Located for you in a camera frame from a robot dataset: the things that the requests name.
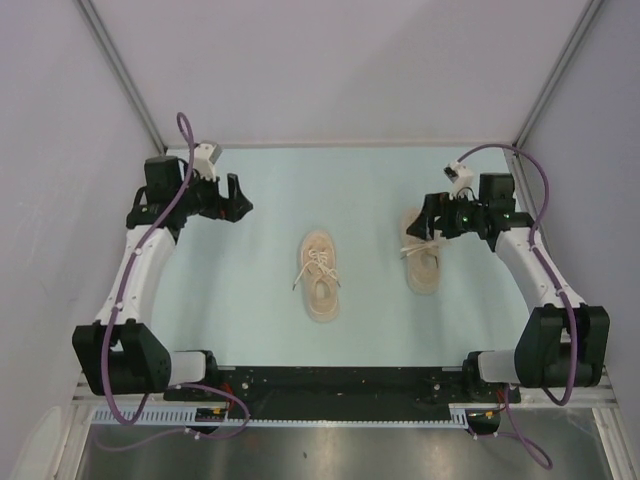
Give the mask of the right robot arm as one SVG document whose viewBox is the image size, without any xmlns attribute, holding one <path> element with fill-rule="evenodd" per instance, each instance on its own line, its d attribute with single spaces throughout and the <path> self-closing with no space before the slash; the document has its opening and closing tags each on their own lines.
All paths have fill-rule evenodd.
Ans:
<svg viewBox="0 0 640 480">
<path fill-rule="evenodd" d="M 402 229 L 402 255 L 409 266 L 435 255 L 445 241 L 474 233 L 505 264 L 526 303 L 529 319 L 511 350 L 469 354 L 474 366 L 461 376 L 463 393 L 484 401 L 498 384 L 539 388 L 545 393 L 564 388 L 564 405 L 576 387 L 599 384 L 610 328 L 601 306 L 590 306 L 562 277 L 541 242 L 530 214 L 516 209 L 515 181 L 508 173 L 480 177 L 462 168 L 444 170 L 449 192 L 428 194 L 422 208 L 411 212 Z"/>
</svg>

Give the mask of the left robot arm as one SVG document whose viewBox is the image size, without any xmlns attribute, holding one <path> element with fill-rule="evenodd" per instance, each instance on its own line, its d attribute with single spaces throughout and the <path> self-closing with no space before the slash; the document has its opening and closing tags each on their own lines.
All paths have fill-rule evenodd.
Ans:
<svg viewBox="0 0 640 480">
<path fill-rule="evenodd" d="M 176 156 L 144 164 L 145 184 L 126 217 L 126 246 L 113 287 L 95 320 L 75 328 L 72 346 L 92 393 L 163 393 L 185 383 L 197 398 L 214 397 L 221 376 L 207 350 L 169 351 L 150 328 L 164 267 L 191 216 L 238 222 L 253 205 L 236 174 L 219 191 L 213 164 L 194 167 Z"/>
</svg>

